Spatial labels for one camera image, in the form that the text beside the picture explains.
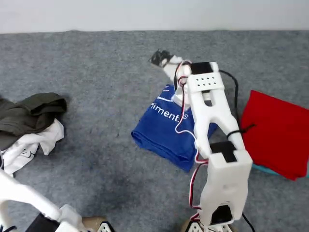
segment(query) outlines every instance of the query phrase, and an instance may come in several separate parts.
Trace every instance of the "white wall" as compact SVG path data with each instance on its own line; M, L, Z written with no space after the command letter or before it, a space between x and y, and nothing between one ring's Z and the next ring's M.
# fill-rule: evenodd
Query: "white wall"
M0 33L309 29L309 0L0 0Z

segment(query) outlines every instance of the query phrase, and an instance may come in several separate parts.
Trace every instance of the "white wire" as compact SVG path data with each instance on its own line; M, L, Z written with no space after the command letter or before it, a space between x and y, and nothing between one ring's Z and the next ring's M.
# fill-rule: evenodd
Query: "white wire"
M178 67L181 67L182 64L183 64L184 62L185 62L185 60L183 60L183 61L180 63L180 65L179 65ZM186 132L186 133L189 133L189 134L194 138L194 144L196 144L197 138L195 137L195 135L194 135L191 131L189 131L189 130L178 131L178 130L177 130L177 128L179 127L179 125L180 125L181 122L183 121L183 116L184 116L184 85L185 85L185 84L186 84L186 83L182 83L182 85L183 85L183 86L182 86L182 88L183 88L182 112L181 112L180 120L179 120L178 124L177 124L176 127L175 127L175 132L176 132L177 134L182 134L182 133L185 133L185 132ZM198 146L197 146L197 152L196 152L196 154L195 154L195 156L194 156L195 162L198 163L198 164L201 164L201 166L208 164L208 160L200 161L200 160L197 159L197 158L198 158L198 152L199 152L199 148L198 148ZM190 205L190 206L191 206L191 204L193 204L193 202L191 202L191 195L193 194L193 186L192 186L192 183L193 183L194 176L196 176L196 174L197 174L197 171L198 171L198 167L195 169L194 173L192 174L191 180L190 180L190 188L189 188L189 205ZM198 206L198 205L192 205L192 207L196 209L196 208L198 208L199 206ZM191 216L191 217L190 217L190 220L193 220L193 219L196 220L197 217L199 217L199 213L196 213L196 214L194 214L193 216Z

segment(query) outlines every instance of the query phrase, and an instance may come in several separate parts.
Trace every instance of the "black cable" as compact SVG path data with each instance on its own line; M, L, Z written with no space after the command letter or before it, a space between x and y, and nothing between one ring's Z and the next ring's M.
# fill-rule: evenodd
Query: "black cable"
M10 228L7 228L5 231L3 231L3 226L0 226L0 232L10 232L12 230L16 230L17 227L16 226L11 226Z
M229 77L231 77L233 79L234 83L235 83L234 108L235 108L235 116L236 116L236 120L237 120L237 123L238 123L238 127L240 128L240 124L239 124L240 119L239 119L239 114L238 114L238 81L229 72L226 72L222 69L220 69L219 72L224 73L225 75L228 75Z
M227 138L231 135L231 134L234 134L234 133L246 133L251 127L254 127L255 124L251 124L250 126L248 126L247 128L245 129L240 129L240 119L239 119L239 114L238 114L238 81L237 79L232 75L230 74L229 72L226 72L224 70L219 70L219 72L221 73L224 73L226 75L228 75L229 77L231 77L235 83L235 96L234 96L234 108L235 108L235 115L236 115L236 120L237 120L237 123L238 123L238 127L239 127L239 130L235 130L235 131L232 131L230 132L228 135L227 135ZM248 225L250 226L252 232L255 232L255 229L253 227L253 225L251 224L251 222L247 219L246 215L244 213L242 213L242 217L245 219L245 221L248 223Z
M242 213L242 217L243 219L245 219L245 221L248 223L248 225L251 227L252 232L255 232L255 229L253 227L253 225L251 224L251 222L247 219L246 215L244 213Z

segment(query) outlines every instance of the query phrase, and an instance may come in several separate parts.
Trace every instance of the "white plastic part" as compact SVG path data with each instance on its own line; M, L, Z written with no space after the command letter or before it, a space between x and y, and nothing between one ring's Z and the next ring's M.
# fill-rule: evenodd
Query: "white plastic part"
M58 221L61 223L68 222L79 230L86 230L82 223L82 216L80 216L76 210L68 204L61 207L61 216Z
M210 225L213 212L220 205L228 205L232 220L239 220L248 195L248 178L252 159L246 150L235 150L237 162L226 162L222 153L209 156L208 176L200 199L199 218L203 225Z
M22 185L0 170L0 224L6 227L13 226L5 211L6 201L24 202L33 205L46 217L58 221L61 215L60 209L33 188Z
M33 188L18 183L3 170L0 170L0 225L4 231L13 226L6 212L7 201L17 201L31 204L37 208L45 217L60 222L57 232L85 232L93 230L86 229L82 224L82 217L69 205L59 209L47 198L36 192Z
M181 57L173 56L169 63L167 63L163 70L166 73L166 75L169 77L171 82L174 82L174 76L175 76L175 71L179 63L183 62L183 59ZM176 77L179 79L181 76L189 76L191 75L191 69L189 65L182 65L177 73ZM190 102L188 99L188 94L187 94L187 86L184 86L184 109L187 110L190 107ZM183 91L182 88L178 86L176 89L176 92L173 96L173 101L178 104L180 107L182 106L182 101L183 101Z
M165 67L169 70L169 78L173 81L175 65ZM228 205L232 220L216 225L220 232L230 231L228 224L241 217L248 195L248 178L252 166L252 159L245 149L240 133L233 133L229 140L236 150L234 156L236 162L226 162L222 153L213 154L208 141L208 129L211 122L216 123L227 135L239 130L236 119L232 116L225 93L224 85L216 62L210 62L213 72L198 75L189 75L184 88L185 107L191 107L194 118L194 135L197 138L195 146L203 158L209 159L207 183L200 198L201 210L198 210L199 218L204 229L211 224L213 212L220 205ZM191 73L187 67L179 68L180 75ZM182 91L178 88L173 100L179 106L182 105ZM205 104L211 100L212 106Z

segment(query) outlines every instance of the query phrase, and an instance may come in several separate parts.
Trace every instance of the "white cloth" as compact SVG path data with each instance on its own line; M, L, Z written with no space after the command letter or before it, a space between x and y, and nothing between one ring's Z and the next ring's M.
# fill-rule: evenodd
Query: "white cloth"
M13 174L24 167L34 158L39 145L47 156L54 149L56 142L63 137L63 125L57 119L40 133L23 135L7 150L1 152L4 171Z

